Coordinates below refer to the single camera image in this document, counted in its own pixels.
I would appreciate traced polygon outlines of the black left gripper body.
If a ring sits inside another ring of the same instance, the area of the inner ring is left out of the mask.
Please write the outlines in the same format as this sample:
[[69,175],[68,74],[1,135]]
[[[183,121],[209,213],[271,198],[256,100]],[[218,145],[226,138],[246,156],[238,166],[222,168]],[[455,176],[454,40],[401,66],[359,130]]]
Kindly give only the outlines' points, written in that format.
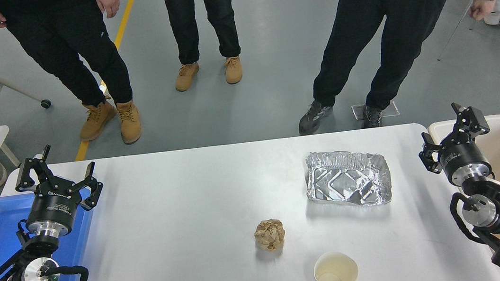
[[26,220],[27,230],[37,231],[42,222],[57,223],[62,228],[72,227],[81,200],[78,191],[69,193],[61,185],[55,189],[49,184],[39,184]]

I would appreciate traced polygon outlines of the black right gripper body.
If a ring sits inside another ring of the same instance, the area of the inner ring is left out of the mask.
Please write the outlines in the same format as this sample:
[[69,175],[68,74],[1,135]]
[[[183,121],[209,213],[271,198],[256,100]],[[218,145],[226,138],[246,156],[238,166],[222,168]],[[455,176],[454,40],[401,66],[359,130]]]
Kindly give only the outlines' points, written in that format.
[[438,153],[447,179],[458,179],[492,173],[491,164],[474,141],[445,147]]

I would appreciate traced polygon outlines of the person's left hand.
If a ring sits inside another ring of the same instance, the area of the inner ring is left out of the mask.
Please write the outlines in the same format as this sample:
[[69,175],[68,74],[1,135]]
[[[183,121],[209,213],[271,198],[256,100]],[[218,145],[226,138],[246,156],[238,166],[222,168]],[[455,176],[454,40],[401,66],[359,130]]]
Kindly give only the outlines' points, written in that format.
[[101,13],[106,18],[114,18],[120,9],[120,0],[96,0]]
[[495,8],[497,0],[472,0],[468,14],[473,20],[480,21]]

